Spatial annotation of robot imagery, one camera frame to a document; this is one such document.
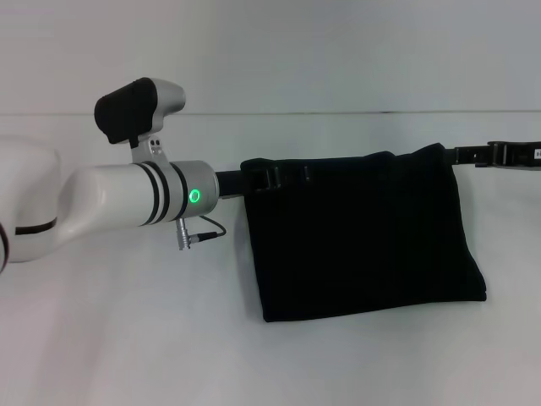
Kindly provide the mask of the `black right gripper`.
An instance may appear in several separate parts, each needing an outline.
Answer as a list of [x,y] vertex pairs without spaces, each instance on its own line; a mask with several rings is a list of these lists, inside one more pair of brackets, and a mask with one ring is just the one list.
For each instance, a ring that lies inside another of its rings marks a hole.
[[489,145],[445,150],[450,165],[475,165],[505,169],[540,169],[539,142],[491,141]]

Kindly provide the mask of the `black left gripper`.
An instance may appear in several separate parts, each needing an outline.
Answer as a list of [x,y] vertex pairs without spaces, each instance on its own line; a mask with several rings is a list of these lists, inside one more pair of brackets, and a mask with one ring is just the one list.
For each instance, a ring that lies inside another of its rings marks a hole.
[[[236,198],[244,195],[246,184],[240,170],[216,172],[220,198]],[[261,167],[248,170],[249,187],[253,192],[277,191],[288,187],[310,184],[307,167]]]

